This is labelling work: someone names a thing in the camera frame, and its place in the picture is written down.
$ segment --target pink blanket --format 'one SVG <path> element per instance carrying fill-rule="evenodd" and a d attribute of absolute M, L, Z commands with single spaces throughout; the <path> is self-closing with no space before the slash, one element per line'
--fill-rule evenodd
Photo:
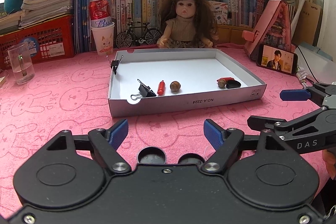
<path fill-rule="evenodd" d="M 223 128 L 236 127 L 246 134 L 258 134 L 247 126 L 250 115 L 291 120 L 318 107 L 312 102 L 283 102 L 282 89 L 300 89 L 296 77 L 257 67 L 242 49 L 223 51 L 246 66 L 267 83 L 261 100 L 206 109 L 128 118 L 129 133 L 118 152 L 132 167 L 146 146 L 158 146 L 167 154 L 168 163 L 176 163 L 185 153 L 208 158 L 214 149 L 203 135 L 203 122 L 210 118 Z M 18 86 L 10 74 L 8 85 L 0 89 L 0 214 L 8 217 L 20 208 L 12 178 L 35 151 L 62 129 L 86 134 L 93 128 L 109 128 L 108 87 L 110 66 L 96 53 L 79 54 L 73 59 L 34 65 L 36 75 Z M 321 152 L 303 157 L 320 176 L 320 187 L 328 174 Z"/>

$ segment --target metal bolt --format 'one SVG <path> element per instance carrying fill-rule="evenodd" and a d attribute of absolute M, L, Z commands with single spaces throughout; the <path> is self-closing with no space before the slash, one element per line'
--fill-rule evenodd
<path fill-rule="evenodd" d="M 112 169 L 115 171 L 125 171 L 127 168 L 128 166 L 124 162 L 117 162 L 112 165 Z"/>
<path fill-rule="evenodd" d="M 23 221 L 26 222 L 27 224 L 34 224 L 35 218 L 31 215 L 26 215 L 24 216 Z"/>
<path fill-rule="evenodd" d="M 204 169 L 205 169 L 206 171 L 211 171 L 211 172 L 213 172 L 213 171 L 217 171 L 217 170 L 219 170 L 219 168 L 220 168 L 220 166 L 219 166 L 219 164 L 216 163 L 216 162 L 208 162 L 207 164 L 204 165 Z"/>
<path fill-rule="evenodd" d="M 163 169 L 162 172 L 165 173 L 165 174 L 170 174 L 172 172 L 172 170 L 171 169 Z"/>
<path fill-rule="evenodd" d="M 309 216 L 301 216 L 300 220 L 299 220 L 299 223 L 300 224 L 308 224 L 309 221 L 310 221 L 310 217 Z"/>

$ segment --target binder clip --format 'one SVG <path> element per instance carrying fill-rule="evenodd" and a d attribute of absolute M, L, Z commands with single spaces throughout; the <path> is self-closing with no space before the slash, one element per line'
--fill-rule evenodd
<path fill-rule="evenodd" d="M 111 67 L 111 69 L 112 69 L 114 75 L 117 74 L 118 66 L 119 66 L 119 64 L 120 64 L 120 62 L 121 62 L 121 60 L 122 60 L 123 57 L 124 57 L 124 56 L 122 55 L 121 58 L 120 58 L 120 60 L 113 60 L 112 62 L 109 60 L 109 62 L 110 62 L 110 67 Z"/>
<path fill-rule="evenodd" d="M 156 97 L 156 94 L 149 86 L 146 86 L 143 82 L 138 79 L 140 83 L 139 92 L 138 94 L 132 94 L 131 99 L 136 101 L 140 98 L 148 98 L 148 97 Z"/>

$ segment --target blue round sticker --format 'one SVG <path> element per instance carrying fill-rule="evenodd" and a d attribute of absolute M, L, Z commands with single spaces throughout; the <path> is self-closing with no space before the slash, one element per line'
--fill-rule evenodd
<path fill-rule="evenodd" d="M 23 40 L 21 40 L 21 42 L 27 42 L 28 43 L 30 57 L 33 57 L 33 56 L 37 55 L 40 47 L 39 47 L 39 44 L 38 44 L 37 40 L 35 39 L 35 37 L 26 37 Z"/>

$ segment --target smartphone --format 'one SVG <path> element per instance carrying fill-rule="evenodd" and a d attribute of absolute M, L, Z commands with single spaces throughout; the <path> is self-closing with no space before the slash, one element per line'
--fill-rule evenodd
<path fill-rule="evenodd" d="M 271 70 L 276 70 L 289 75 L 296 74 L 297 55 L 276 47 L 261 44 L 259 46 L 257 65 Z"/>

